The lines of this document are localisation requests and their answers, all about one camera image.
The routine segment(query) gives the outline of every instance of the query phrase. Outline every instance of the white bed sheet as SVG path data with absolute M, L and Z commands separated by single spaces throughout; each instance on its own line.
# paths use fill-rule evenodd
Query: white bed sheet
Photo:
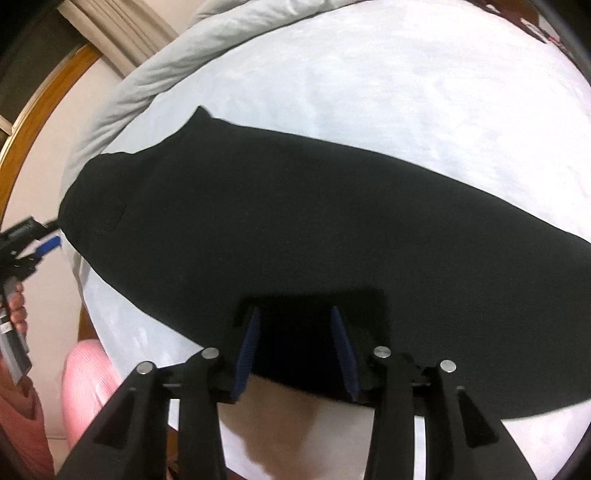
M 591 240 L 591 88 L 554 46 L 461 0 L 372 0 L 256 37 L 158 95 L 105 151 L 154 145 L 199 105 L 237 124 L 402 158 Z M 170 365 L 200 349 L 143 314 L 92 269 L 81 281 L 100 339 L 123 376 L 142 360 Z M 272 404 L 278 393 L 267 388 L 251 414 Z M 309 478 L 361 476 L 371 413 L 316 401 L 317 428 L 292 452 L 293 462 L 331 465 Z M 363 418 L 364 433 L 336 433 L 342 418 L 334 412 L 343 408 L 352 424 Z M 228 412 L 228 424 L 239 421 Z M 538 478 L 549 480 L 590 420 L 585 403 L 506 425 Z M 250 480 L 282 478 L 277 465 L 269 466 L 272 453 L 253 456 L 249 442 L 260 440 L 260 430 L 225 424 L 222 430 L 230 468 Z M 328 449 L 330 442 L 338 448 Z M 423 464 L 417 462 L 416 478 L 423 478 L 424 447 L 417 448 Z

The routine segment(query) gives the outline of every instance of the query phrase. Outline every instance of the pink pants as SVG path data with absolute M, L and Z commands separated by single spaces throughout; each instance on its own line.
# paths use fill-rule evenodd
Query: pink pants
M 70 448 L 121 382 L 98 340 L 84 340 L 70 351 L 61 382 L 61 409 Z

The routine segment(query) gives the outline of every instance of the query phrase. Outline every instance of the beige curtain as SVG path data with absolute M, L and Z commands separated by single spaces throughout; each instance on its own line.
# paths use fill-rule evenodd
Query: beige curtain
M 58 10 L 123 76 L 177 37 L 143 0 L 66 0 Z

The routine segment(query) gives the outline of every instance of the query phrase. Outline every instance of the metal pin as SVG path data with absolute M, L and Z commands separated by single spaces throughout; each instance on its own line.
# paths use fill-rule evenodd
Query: metal pin
M 374 355 L 378 358 L 388 358 L 392 355 L 392 350 L 390 350 L 387 346 L 377 346 L 374 348 Z
M 217 348 L 211 346 L 208 348 L 205 348 L 201 351 L 201 356 L 205 359 L 205 360 L 212 360 L 214 358 L 217 358 L 220 354 L 220 350 L 218 350 Z
M 457 368 L 456 364 L 451 360 L 444 360 L 439 364 L 439 366 L 441 367 L 441 370 L 449 374 L 455 372 Z
M 141 362 L 135 370 L 140 375 L 149 374 L 154 369 L 154 364 L 152 362 Z

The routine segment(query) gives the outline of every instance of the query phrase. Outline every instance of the black cloth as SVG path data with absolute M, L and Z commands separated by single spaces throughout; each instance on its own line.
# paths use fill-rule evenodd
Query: black cloth
M 591 398 L 591 246 L 405 161 L 199 108 L 158 145 L 88 162 L 59 220 L 107 283 L 200 345 L 275 298 L 254 368 L 273 380 L 340 397 L 334 294 L 380 343 L 453 360 L 503 418 Z

